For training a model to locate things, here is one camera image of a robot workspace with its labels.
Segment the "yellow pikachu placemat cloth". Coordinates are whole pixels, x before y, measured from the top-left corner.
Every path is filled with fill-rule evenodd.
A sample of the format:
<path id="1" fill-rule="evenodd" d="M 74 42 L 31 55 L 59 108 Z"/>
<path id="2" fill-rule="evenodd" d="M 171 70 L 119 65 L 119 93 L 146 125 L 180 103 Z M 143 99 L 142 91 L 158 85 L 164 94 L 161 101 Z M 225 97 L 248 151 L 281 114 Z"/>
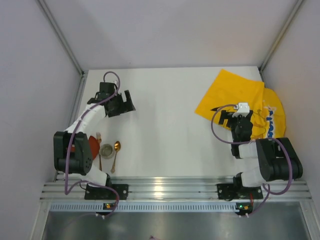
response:
<path id="1" fill-rule="evenodd" d="M 211 120 L 214 111 L 227 104 L 248 103 L 252 139 L 282 138 L 286 131 L 286 114 L 277 94 L 262 81 L 246 79 L 222 69 L 195 109 L 197 115 Z"/>

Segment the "gold spoon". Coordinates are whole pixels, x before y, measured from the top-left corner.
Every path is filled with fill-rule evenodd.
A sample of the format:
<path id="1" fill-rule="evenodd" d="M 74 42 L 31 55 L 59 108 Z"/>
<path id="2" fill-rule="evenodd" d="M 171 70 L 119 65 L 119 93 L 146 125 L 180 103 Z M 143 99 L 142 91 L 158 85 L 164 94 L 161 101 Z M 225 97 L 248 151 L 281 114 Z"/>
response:
<path id="1" fill-rule="evenodd" d="M 115 151 L 115 154 L 114 154 L 114 160 L 113 160 L 113 163 L 112 163 L 112 167 L 111 167 L 111 170 L 110 172 L 113 174 L 115 171 L 116 171 L 116 159 L 117 159 L 117 154 L 118 152 L 121 150 L 121 143 L 120 141 L 116 141 L 114 143 L 114 151 Z"/>

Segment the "red plastic plate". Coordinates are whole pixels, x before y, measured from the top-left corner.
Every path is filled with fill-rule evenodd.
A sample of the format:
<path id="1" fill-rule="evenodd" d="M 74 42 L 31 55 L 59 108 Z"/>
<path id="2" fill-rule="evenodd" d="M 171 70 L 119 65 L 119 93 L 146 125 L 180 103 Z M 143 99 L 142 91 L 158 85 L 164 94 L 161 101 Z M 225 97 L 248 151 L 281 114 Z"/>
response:
<path id="1" fill-rule="evenodd" d="M 100 145 L 93 136 L 87 136 L 85 133 L 76 133 L 70 147 L 70 159 L 94 160 L 98 155 Z"/>

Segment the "small metal cup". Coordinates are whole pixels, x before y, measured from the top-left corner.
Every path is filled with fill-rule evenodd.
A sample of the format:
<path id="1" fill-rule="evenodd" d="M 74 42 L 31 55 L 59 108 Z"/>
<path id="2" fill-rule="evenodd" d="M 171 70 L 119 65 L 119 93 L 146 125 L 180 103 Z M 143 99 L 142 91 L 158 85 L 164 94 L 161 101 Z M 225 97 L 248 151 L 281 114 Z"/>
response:
<path id="1" fill-rule="evenodd" d="M 101 144 L 99 149 L 99 154 L 104 159 L 112 159 L 115 155 L 114 146 L 111 144 Z"/>

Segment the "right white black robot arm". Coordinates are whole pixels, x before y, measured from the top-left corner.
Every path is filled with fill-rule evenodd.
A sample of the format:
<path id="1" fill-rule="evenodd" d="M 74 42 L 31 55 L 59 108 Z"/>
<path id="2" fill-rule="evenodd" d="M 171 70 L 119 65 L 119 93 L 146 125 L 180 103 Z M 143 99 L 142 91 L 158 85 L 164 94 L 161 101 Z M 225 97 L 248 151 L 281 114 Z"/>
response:
<path id="1" fill-rule="evenodd" d="M 219 125 L 226 122 L 232 135 L 231 153 L 236 159 L 256 159 L 258 166 L 233 177 L 234 187 L 255 188 L 275 180 L 296 180 L 303 176 L 303 166 L 287 137 L 251 138 L 253 111 L 246 116 L 222 110 Z"/>

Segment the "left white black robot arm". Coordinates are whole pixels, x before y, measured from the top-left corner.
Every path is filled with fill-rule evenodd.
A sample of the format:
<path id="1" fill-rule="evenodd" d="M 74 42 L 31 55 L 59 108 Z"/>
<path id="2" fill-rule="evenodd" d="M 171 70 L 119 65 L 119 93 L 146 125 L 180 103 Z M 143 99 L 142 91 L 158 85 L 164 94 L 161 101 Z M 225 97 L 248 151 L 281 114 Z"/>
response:
<path id="1" fill-rule="evenodd" d="M 99 91 L 88 100 L 84 111 L 74 123 L 53 136 L 54 168 L 65 173 L 65 181 L 71 174 L 82 182 L 95 187 L 110 187 L 110 176 L 93 164 L 98 155 L 93 153 L 90 139 L 96 126 L 104 118 L 112 118 L 135 111 L 131 93 L 124 91 L 125 98 L 118 92 L 119 86 L 113 82 L 100 82 Z"/>

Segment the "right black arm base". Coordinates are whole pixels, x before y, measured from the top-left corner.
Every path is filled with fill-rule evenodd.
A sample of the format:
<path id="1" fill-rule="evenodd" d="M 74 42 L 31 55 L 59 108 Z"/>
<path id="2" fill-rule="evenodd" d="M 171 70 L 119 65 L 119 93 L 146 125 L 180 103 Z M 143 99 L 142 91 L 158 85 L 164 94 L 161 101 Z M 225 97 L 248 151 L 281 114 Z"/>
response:
<path id="1" fill-rule="evenodd" d="M 219 183 L 216 185 L 219 200 L 254 200 L 263 199 L 261 187 L 237 187 L 233 183 Z"/>

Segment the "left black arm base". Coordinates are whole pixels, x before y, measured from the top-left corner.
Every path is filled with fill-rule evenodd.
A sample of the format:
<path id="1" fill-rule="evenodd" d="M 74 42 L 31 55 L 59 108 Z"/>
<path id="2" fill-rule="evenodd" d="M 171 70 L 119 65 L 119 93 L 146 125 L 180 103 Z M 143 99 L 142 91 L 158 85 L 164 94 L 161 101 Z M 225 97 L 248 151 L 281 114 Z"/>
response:
<path id="1" fill-rule="evenodd" d="M 129 194 L 128 184 L 113 184 L 111 188 L 118 193 L 119 200 L 127 199 Z M 88 184 L 86 186 L 84 199 L 85 200 L 116 200 L 116 194 L 111 190 Z"/>

